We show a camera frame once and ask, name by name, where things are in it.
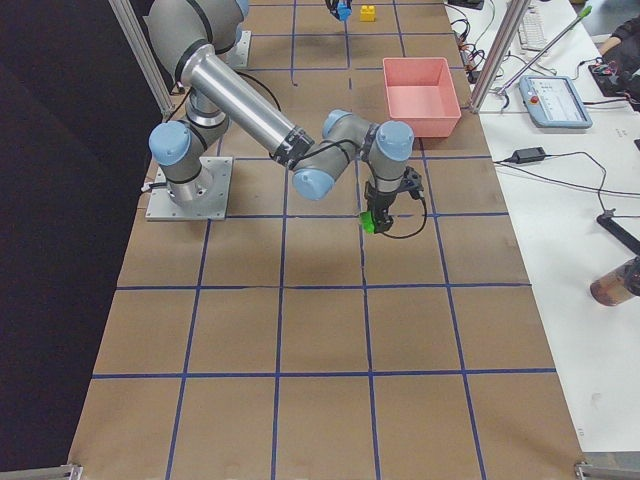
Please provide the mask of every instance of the brown bottle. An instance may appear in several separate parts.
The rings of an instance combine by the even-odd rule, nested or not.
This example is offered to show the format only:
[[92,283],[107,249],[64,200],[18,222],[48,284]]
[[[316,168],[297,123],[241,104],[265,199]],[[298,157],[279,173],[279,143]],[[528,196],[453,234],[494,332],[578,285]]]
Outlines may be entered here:
[[591,295],[609,307],[640,296],[640,257],[623,263],[593,282]]

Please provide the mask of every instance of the blue joint cap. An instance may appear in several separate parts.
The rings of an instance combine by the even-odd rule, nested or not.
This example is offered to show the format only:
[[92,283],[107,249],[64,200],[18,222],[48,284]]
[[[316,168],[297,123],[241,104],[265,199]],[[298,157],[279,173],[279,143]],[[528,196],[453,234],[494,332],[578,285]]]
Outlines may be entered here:
[[322,137],[327,138],[329,136],[329,132],[331,132],[331,129],[338,120],[342,117],[346,117],[347,115],[351,115],[351,112],[345,112],[344,110],[332,110],[322,126]]
[[293,186],[309,200],[320,200],[333,188],[336,181],[331,175],[315,168],[303,168],[293,175]]
[[149,135],[149,148],[160,165],[175,165],[189,151],[191,133],[180,122],[161,123]]
[[242,18],[246,19],[249,15],[249,0],[236,0],[238,7],[242,10]]
[[394,120],[384,122],[376,133],[376,143],[380,151],[396,162],[404,162],[411,156],[413,139],[411,127]]
[[346,22],[349,16],[351,15],[351,9],[347,7],[343,2],[338,3],[337,8],[338,20],[341,22]]

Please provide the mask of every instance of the hand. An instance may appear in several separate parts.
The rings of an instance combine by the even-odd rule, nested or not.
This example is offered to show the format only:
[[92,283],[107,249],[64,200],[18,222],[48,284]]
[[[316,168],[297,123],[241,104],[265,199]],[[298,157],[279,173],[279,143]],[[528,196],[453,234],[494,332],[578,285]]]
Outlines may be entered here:
[[620,45],[620,43],[622,43],[622,40],[618,37],[609,37],[602,45],[600,45],[598,51],[600,52],[600,55],[604,55],[616,45]]

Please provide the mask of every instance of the pink tray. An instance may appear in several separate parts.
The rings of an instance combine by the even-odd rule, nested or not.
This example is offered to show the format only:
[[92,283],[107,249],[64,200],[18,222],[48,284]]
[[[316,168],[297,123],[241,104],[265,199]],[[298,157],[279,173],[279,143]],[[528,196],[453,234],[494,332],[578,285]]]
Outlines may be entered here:
[[448,137],[460,119],[446,58],[382,60],[389,116],[407,123],[416,137]]

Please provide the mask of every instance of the plastic container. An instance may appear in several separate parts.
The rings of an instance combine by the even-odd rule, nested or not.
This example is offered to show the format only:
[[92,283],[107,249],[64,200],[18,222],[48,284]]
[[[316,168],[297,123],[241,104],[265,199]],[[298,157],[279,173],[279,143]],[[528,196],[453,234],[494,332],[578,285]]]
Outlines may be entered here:
[[613,307],[640,296],[640,257],[623,263],[591,284],[591,295],[598,302]]
[[416,137],[448,137],[460,119],[446,58],[382,60],[389,116],[407,123]]

